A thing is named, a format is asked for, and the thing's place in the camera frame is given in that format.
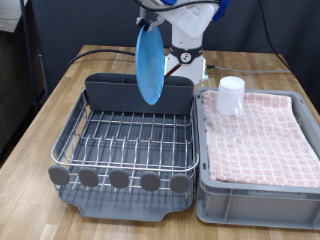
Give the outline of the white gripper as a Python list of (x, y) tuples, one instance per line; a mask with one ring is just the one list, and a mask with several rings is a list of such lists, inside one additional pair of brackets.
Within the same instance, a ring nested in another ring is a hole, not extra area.
[(161, 25), (165, 19), (172, 25), (172, 38), (175, 41), (202, 39), (203, 33), (219, 9), (213, 0), (156, 0), (160, 9), (167, 8), (151, 24), (138, 17), (136, 25), (148, 31)]

